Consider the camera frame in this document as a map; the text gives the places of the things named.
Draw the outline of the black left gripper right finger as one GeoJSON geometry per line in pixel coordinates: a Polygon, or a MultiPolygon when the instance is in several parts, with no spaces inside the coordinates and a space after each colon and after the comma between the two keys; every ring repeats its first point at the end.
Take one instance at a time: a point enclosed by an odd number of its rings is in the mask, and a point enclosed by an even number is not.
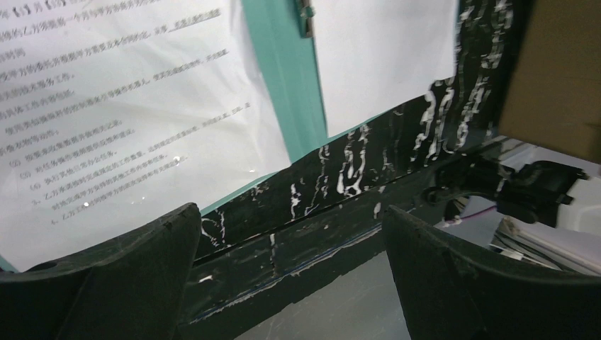
{"type": "Polygon", "coordinates": [[[599,339],[600,278],[484,249],[390,206],[382,233],[413,339],[599,339]]]}

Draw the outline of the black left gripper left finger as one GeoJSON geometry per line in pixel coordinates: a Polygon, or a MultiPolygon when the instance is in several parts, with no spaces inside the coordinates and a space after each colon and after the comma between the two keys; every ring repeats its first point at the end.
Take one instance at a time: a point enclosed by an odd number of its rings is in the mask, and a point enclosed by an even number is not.
{"type": "Polygon", "coordinates": [[[119,237],[1,274],[2,339],[179,339],[201,213],[187,203],[119,237]]]}

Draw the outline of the white printed paper stack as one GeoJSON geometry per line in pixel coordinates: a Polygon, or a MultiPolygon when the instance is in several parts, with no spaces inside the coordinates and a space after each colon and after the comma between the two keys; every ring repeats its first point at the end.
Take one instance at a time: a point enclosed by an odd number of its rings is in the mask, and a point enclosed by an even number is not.
{"type": "Polygon", "coordinates": [[[329,137],[418,98],[455,74],[459,2],[313,1],[329,137]]]}

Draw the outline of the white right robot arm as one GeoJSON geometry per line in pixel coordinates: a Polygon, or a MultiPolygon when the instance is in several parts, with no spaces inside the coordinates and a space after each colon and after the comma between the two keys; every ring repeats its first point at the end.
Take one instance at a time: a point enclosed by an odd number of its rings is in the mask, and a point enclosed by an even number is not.
{"type": "Polygon", "coordinates": [[[495,212],[526,224],[600,235],[600,176],[590,164],[518,142],[462,152],[422,192],[446,226],[495,212]]]}

